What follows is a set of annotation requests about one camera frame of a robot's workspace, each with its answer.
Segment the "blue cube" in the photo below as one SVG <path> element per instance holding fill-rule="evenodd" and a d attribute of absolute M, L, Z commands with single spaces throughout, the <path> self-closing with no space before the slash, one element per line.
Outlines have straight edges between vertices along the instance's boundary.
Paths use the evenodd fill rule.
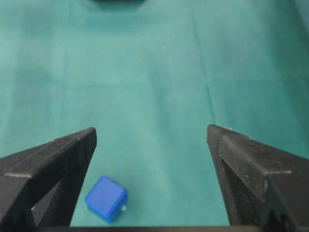
<path fill-rule="evenodd" d="M 106 176 L 101 177 L 85 199 L 88 208 L 108 223 L 114 221 L 126 201 L 126 189 Z"/>

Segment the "teal tablecloth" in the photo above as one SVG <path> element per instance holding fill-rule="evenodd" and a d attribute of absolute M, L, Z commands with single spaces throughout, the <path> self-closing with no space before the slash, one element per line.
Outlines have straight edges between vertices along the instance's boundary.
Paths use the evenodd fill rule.
<path fill-rule="evenodd" d="M 309 158 L 309 37 L 293 0 L 0 2 L 0 155 L 94 126 L 86 194 L 125 225 L 226 225 L 210 123 Z"/>

